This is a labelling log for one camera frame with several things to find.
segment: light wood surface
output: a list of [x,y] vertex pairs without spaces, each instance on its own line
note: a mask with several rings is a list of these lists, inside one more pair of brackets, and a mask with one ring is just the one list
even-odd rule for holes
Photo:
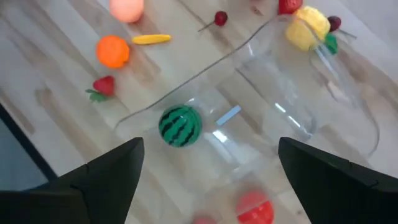
[[[371,20],[368,13],[382,15],[384,9],[374,12],[375,3],[362,2],[307,0],[306,4],[326,15],[339,15],[342,29],[358,36],[353,40],[339,35],[338,58],[349,68],[381,128],[379,148],[369,159],[347,155],[344,150],[336,153],[398,177],[398,64],[393,52],[397,29],[391,22],[393,14],[388,13],[385,20]],[[389,4],[394,7],[395,3],[391,0]],[[254,6],[260,13],[253,13]],[[238,47],[275,16],[276,7],[277,1],[271,0],[146,0],[140,22],[122,24],[109,14],[108,0],[2,1],[0,102],[52,169],[65,174],[123,143],[124,136],[114,131],[121,119],[151,105]],[[198,33],[218,10],[228,12],[225,27]],[[158,33],[170,34],[173,40],[162,45],[131,45],[132,57],[122,69],[109,70],[96,60],[95,44],[104,35],[130,40],[135,35]],[[116,97],[90,103],[85,90],[109,74],[116,78]],[[333,130],[322,131],[339,141]],[[195,195],[176,184],[172,176],[162,175],[155,164],[165,162],[156,154],[150,152],[146,157],[126,223],[164,223],[160,218],[189,222],[190,213],[202,207],[203,212],[211,213],[201,202],[194,202]],[[280,171],[264,176],[274,196],[275,223],[308,223],[279,160],[271,164]],[[231,214],[233,187],[209,194],[215,195],[211,202],[220,211],[215,216],[231,217],[225,223],[236,222]]]

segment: toy orange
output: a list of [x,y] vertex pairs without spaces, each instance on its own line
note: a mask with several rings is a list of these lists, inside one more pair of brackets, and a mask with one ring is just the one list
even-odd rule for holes
[[98,60],[109,68],[120,68],[129,60],[130,49],[126,41],[115,35],[107,35],[97,43]]

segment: green striped ball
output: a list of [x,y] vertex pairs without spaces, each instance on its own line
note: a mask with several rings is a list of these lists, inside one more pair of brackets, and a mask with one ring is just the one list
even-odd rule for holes
[[190,106],[173,106],[162,114],[159,132],[163,140],[174,147],[184,147],[198,140],[201,133],[199,113]]

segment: clear plastic container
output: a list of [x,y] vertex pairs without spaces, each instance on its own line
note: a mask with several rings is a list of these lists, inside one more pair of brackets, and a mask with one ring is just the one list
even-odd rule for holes
[[[253,187],[275,203],[273,198],[291,189],[277,156],[280,137],[352,161],[376,150],[377,124],[347,69],[304,21],[319,46],[304,52],[291,44],[285,31],[294,19],[299,20],[273,18],[234,52],[116,126],[125,140],[144,138],[144,165],[156,164],[151,172],[178,192],[167,192],[168,197],[181,198],[176,202],[181,220],[159,215],[159,223],[188,222],[201,211],[219,222],[238,223],[242,211],[233,209],[236,197]],[[175,105],[192,106],[203,121],[200,138],[187,147],[169,146],[159,133],[162,113]],[[221,121],[228,112],[233,116]],[[282,217],[280,206],[274,208],[276,221]]]

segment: cherry stem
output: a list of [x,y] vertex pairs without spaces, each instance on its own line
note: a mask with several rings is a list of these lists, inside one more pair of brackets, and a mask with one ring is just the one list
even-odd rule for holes
[[198,30],[198,32],[200,32],[200,31],[206,29],[207,27],[211,26],[212,24],[214,24],[214,21],[211,22],[211,23],[209,23],[209,24],[207,24],[207,25],[205,25],[204,27],[202,27],[200,30]]
[[344,31],[344,30],[342,30],[342,29],[338,29],[338,31],[341,32],[342,34],[345,34],[345,35],[348,35],[348,36],[350,36],[350,37],[352,37],[352,38],[354,38],[354,39],[357,39],[357,36],[355,36],[354,34],[350,34],[350,33],[347,32],[347,31]]

